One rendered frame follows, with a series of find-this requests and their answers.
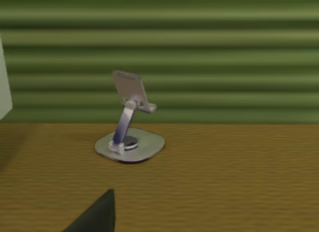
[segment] stand base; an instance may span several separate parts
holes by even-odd
[[[133,150],[125,151],[123,155],[109,150],[109,142],[112,140],[114,132],[103,137],[95,144],[97,154],[114,161],[124,163],[138,163],[150,159],[162,150],[165,145],[163,137],[148,131],[129,128],[127,136],[137,138],[138,147]]]

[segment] wooden table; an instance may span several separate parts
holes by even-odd
[[[319,126],[133,125],[151,160],[94,152],[110,124],[0,124],[0,231],[63,230],[116,193],[117,232],[319,231]]]

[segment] adjustable metal stand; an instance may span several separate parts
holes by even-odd
[[[165,145],[164,138],[141,129],[129,129],[129,126],[136,109],[153,113],[157,107],[134,96],[124,102],[124,106],[116,131],[100,139],[95,144],[95,150],[103,157],[124,163],[148,160],[162,150]]]

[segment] green wall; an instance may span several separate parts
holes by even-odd
[[[113,69],[135,122],[319,122],[319,0],[0,0],[0,33],[4,122],[117,122]]]

